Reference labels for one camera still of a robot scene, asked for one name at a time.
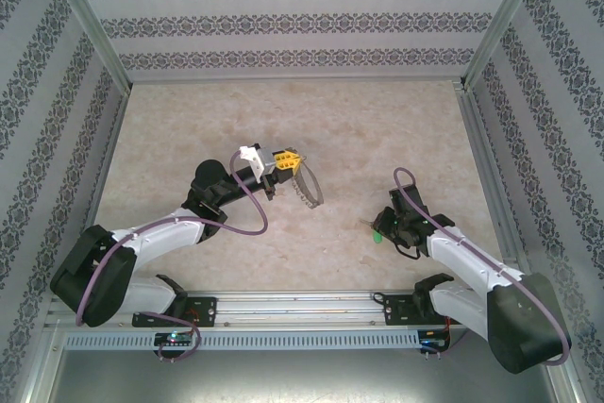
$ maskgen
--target floor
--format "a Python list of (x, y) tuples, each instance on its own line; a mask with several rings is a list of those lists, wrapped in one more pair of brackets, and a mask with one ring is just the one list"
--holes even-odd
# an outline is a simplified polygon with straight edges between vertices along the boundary
[[(375, 243), (363, 221), (389, 204), (393, 169), (412, 170), (432, 213), (442, 212), (500, 257), (476, 164), (450, 82), (296, 81), (135, 85), (96, 221), (134, 227), (185, 199), (200, 161), (240, 145), (294, 147), (307, 156), (325, 205), (310, 210), (288, 183), (268, 202), (266, 234), (219, 232), (166, 254), (141, 275), (187, 290), (410, 289), (446, 269)], [(258, 228), (252, 204), (225, 207), (228, 223)]]

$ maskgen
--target gray metal panel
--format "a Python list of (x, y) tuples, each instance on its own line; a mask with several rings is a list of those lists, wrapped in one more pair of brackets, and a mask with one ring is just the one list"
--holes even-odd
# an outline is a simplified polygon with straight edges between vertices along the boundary
[(440, 361), (416, 351), (203, 351), (178, 364), (150, 352), (65, 351), (51, 401), (555, 401), (543, 368), (510, 375), (478, 336)]

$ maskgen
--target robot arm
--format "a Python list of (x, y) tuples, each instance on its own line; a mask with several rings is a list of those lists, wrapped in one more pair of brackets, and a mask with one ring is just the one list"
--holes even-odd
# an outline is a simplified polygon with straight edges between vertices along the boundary
[[(405, 194), (424, 212), (419, 192), (414, 184), (402, 188)], [(428, 222), (408, 203), (398, 190), (390, 191), (393, 208), (386, 207), (373, 223), (373, 229), (392, 241), (397, 250), (417, 248), (420, 254), (432, 257), (453, 271), (466, 285), (453, 277), (438, 275), (415, 285), (429, 297), (415, 297), (421, 312), (438, 313), (462, 323), (485, 339), (495, 358), (511, 373), (547, 361), (562, 353), (562, 341), (552, 323), (505, 275), (526, 287), (545, 305), (558, 321), (570, 347), (570, 336), (563, 321), (562, 311), (554, 290), (546, 277), (540, 274), (525, 275), (494, 259), (465, 238), (461, 230), (446, 216), (433, 216), (447, 233)], [(474, 248), (493, 266), (489, 266), (466, 244)]]
[[(250, 162), (237, 172), (243, 185), (252, 193), (264, 191), (269, 200), (276, 185), (292, 178), (301, 162), (291, 151), (272, 153), (257, 144), (241, 147), (240, 158)], [(243, 188), (221, 162), (205, 160), (195, 171), (187, 199), (168, 216), (127, 229), (87, 228), (57, 270), (50, 288), (77, 311), (96, 265), (113, 246), (131, 235), (110, 256), (94, 283), (82, 320), (96, 327), (116, 313), (139, 311), (169, 313), (179, 318), (184, 308), (179, 296), (184, 292), (175, 282), (164, 276), (132, 277), (133, 273), (163, 254), (215, 235), (220, 227), (204, 224), (203, 220), (223, 224), (227, 215), (221, 207), (244, 196)]]

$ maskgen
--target yellow object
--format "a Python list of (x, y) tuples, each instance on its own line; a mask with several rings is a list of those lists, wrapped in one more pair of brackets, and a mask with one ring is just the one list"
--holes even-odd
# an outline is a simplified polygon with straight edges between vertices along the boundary
[(302, 162), (302, 158), (300, 155), (296, 155), (291, 151), (284, 151), (282, 153), (275, 154), (275, 163), (277, 164), (277, 169), (279, 170), (288, 170), (293, 169), (294, 175), (297, 173), (300, 168), (300, 163)]

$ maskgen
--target patterned wallpaper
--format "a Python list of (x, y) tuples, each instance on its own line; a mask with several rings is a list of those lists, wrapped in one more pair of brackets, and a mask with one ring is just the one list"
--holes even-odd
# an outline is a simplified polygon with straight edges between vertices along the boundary
[(502, 0), (90, 0), (134, 81), (461, 76)]
[(604, 401), (604, 0), (523, 0), (475, 87), (533, 271), (557, 289)]
[(0, 0), (0, 402), (92, 208), (120, 93), (66, 0)]

